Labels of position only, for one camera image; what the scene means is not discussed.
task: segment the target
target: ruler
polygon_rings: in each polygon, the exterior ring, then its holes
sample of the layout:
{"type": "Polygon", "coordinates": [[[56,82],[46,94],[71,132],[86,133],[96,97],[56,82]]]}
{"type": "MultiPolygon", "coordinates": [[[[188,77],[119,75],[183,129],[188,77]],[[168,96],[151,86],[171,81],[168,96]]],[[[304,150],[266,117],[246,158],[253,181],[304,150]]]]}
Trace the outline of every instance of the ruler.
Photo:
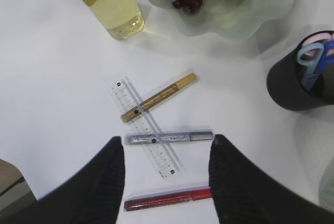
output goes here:
{"type": "Polygon", "coordinates": [[[134,133],[151,135],[153,143],[154,140],[159,140],[156,144],[142,145],[142,147],[161,179],[169,180],[176,177],[180,173],[181,163],[172,147],[163,142],[159,135],[159,127],[152,116],[142,109],[140,105],[142,100],[134,87],[125,78],[121,78],[111,84],[111,95],[121,114],[135,107],[140,109],[141,115],[127,125],[134,133]]]}

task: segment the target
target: white table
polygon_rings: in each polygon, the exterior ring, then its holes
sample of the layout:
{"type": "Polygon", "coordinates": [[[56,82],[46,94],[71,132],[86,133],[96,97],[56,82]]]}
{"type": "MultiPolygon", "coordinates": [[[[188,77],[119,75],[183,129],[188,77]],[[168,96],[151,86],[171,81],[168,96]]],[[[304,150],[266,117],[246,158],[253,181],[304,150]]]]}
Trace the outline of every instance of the white table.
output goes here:
{"type": "MultiPolygon", "coordinates": [[[[114,75],[127,75],[147,98],[191,69],[200,81],[153,110],[160,127],[224,134],[273,178],[317,202],[314,183],[334,150],[333,108],[284,110],[269,97],[266,76],[304,36],[334,27],[331,0],[296,0],[286,18],[265,23],[244,42],[182,36],[165,11],[138,1],[145,31],[119,42],[81,0],[0,0],[0,158],[16,165],[41,198],[112,136],[124,135],[108,90],[114,75]],[[323,161],[309,155],[315,140],[323,144],[317,153],[323,161]]],[[[206,185],[210,145],[175,145],[186,172],[173,182],[160,181],[140,147],[125,146],[124,198],[206,185]]],[[[118,223],[157,220],[218,223],[211,199],[121,210],[118,217],[118,223]]]]}

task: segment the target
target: silver glitter pen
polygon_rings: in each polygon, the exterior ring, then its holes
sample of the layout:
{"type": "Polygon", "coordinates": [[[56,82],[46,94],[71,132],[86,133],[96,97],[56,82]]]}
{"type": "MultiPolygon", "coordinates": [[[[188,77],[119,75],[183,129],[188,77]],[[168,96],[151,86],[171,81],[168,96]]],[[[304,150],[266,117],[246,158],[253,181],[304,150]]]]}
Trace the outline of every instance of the silver glitter pen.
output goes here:
{"type": "MultiPolygon", "coordinates": [[[[196,142],[199,140],[213,140],[213,132],[184,132],[159,134],[164,143],[196,142]]],[[[125,144],[143,145],[159,143],[154,134],[126,135],[125,144]]]]}

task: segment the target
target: scissor handle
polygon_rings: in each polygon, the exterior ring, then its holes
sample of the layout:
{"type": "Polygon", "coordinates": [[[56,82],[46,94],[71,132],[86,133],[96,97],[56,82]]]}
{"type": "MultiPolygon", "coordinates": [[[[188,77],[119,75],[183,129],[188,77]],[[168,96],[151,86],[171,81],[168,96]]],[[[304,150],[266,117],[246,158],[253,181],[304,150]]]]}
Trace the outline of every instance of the scissor handle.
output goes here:
{"type": "Polygon", "coordinates": [[[305,47],[311,43],[314,43],[314,42],[317,42],[317,41],[320,41],[320,40],[327,40],[327,41],[330,41],[330,40],[334,40],[334,34],[333,36],[330,35],[329,33],[326,33],[326,32],[322,32],[322,33],[318,33],[316,35],[313,35],[311,37],[309,37],[308,39],[306,39],[303,44],[302,44],[302,47],[305,47]]]}
{"type": "Polygon", "coordinates": [[[324,49],[325,48],[324,48],[323,44],[321,44],[321,43],[312,43],[312,44],[309,44],[309,45],[305,46],[304,48],[301,48],[298,51],[298,53],[297,53],[297,62],[300,65],[307,67],[307,71],[306,71],[307,75],[314,73],[314,70],[316,69],[316,67],[318,65],[318,62],[319,62],[321,56],[324,53],[324,49]],[[319,51],[316,53],[316,56],[313,56],[313,59],[311,59],[311,60],[303,59],[302,56],[305,53],[307,53],[307,52],[309,52],[311,50],[319,50],[319,51]]]}
{"type": "Polygon", "coordinates": [[[321,55],[319,63],[315,69],[316,74],[321,74],[326,69],[328,64],[334,63],[334,57],[331,56],[334,53],[333,48],[334,40],[329,41],[325,44],[324,52],[321,55]]]}

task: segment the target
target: glass bowl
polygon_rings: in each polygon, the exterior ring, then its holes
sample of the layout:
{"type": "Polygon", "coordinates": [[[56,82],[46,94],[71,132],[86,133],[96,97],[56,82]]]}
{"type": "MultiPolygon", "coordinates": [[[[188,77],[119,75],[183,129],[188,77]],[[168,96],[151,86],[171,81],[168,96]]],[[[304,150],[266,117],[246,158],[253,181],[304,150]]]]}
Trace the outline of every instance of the glass bowl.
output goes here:
{"type": "Polygon", "coordinates": [[[187,36],[197,36],[209,31],[224,38],[243,40],[249,38],[269,19],[280,19],[288,14],[294,0],[203,0],[199,13],[186,16],[167,0],[149,0],[165,9],[176,27],[187,36]]]}

